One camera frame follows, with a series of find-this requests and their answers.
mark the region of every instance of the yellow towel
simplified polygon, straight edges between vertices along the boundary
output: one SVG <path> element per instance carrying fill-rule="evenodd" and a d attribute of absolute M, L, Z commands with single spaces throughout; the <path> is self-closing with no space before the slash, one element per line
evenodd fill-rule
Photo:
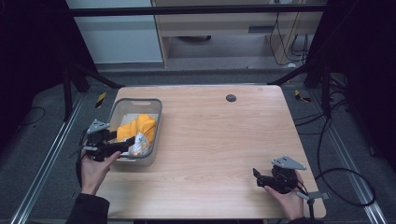
<path fill-rule="evenodd" d="M 137 133 L 144 134 L 149 143 L 154 140 L 157 121 L 148 114 L 140 114 L 131 123 L 124 124 L 117 129 L 117 141 L 136 136 Z"/>

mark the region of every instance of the metal frame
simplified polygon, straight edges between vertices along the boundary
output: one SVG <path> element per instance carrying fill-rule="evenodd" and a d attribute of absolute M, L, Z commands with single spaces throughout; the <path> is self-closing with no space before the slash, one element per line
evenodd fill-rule
<path fill-rule="evenodd" d="M 44 159 L 43 164 L 35 176 L 35 180 L 27 191 L 26 195 L 21 202 L 21 205 L 18 207 L 17 211 L 11 218 L 10 223 L 12 224 L 22 224 L 25 223 L 28 219 L 30 212 L 35 205 L 35 201 L 40 194 L 40 191 L 43 189 L 44 184 L 50 174 L 53 164 L 55 163 L 59 152 L 61 151 L 62 146 L 64 145 L 64 140 L 66 139 L 75 119 L 78 114 L 78 111 L 81 108 L 81 103 L 84 99 L 85 93 L 78 93 L 78 97 L 73 106 L 74 110 L 70 116 L 70 119 L 65 121 L 59 130 L 58 134 L 55 137 L 55 140 L 49 149 L 49 153 L 47 157 Z"/>
<path fill-rule="evenodd" d="M 229 6 L 193 6 L 193 7 L 115 7 L 115 8 L 79 8 L 69 10 L 44 10 L 42 13 L 67 15 L 73 17 L 98 16 L 142 16 L 176 14 L 220 14 L 254 12 L 318 12 L 337 9 L 343 5 L 327 4 L 285 4 L 285 5 L 229 5 Z"/>

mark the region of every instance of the wooden table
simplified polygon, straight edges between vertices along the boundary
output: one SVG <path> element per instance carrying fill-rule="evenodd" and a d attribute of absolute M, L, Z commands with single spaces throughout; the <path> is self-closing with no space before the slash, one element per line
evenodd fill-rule
<path fill-rule="evenodd" d="M 98 192 L 111 202 L 110 218 L 283 217 L 252 168 L 271 175 L 271 160 L 284 155 L 307 167 L 304 184 L 318 190 L 278 86 L 130 87 L 120 98 L 160 99 L 163 123 L 154 163 L 111 167 Z M 316 200 L 316 217 L 325 214 Z"/>

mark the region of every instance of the transparent container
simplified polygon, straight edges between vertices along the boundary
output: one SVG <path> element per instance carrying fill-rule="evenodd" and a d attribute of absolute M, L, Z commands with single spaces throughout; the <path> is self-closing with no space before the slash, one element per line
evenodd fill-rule
<path fill-rule="evenodd" d="M 108 123 L 110 124 L 108 129 L 111 132 L 116 131 L 121 125 L 130 123 L 132 120 L 136 119 L 139 114 L 148 114 L 157 121 L 154 138 L 151 146 L 149 146 L 148 152 L 141 156 L 122 153 L 119 161 L 128 161 L 132 165 L 141 166 L 148 166 L 154 162 L 157 153 L 159 130 L 161 129 L 162 110 L 163 104 L 158 99 L 122 98 L 113 105 L 108 118 Z"/>

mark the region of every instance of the hand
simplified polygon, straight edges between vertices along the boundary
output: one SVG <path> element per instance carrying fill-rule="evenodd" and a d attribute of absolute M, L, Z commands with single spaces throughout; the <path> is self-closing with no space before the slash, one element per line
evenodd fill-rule
<path fill-rule="evenodd" d="M 297 171 L 296 174 L 298 180 L 303 183 Z M 269 186 L 265 186 L 264 189 L 280 203 L 283 213 L 288 220 L 292 221 L 304 216 L 304 200 L 297 195 L 297 188 L 287 194 L 280 194 Z"/>
<path fill-rule="evenodd" d="M 105 179 L 110 165 L 120 157 L 121 152 L 115 152 L 105 161 L 94 161 L 90 156 L 85 155 L 85 150 L 81 151 L 81 193 L 96 195 L 100 185 Z"/>

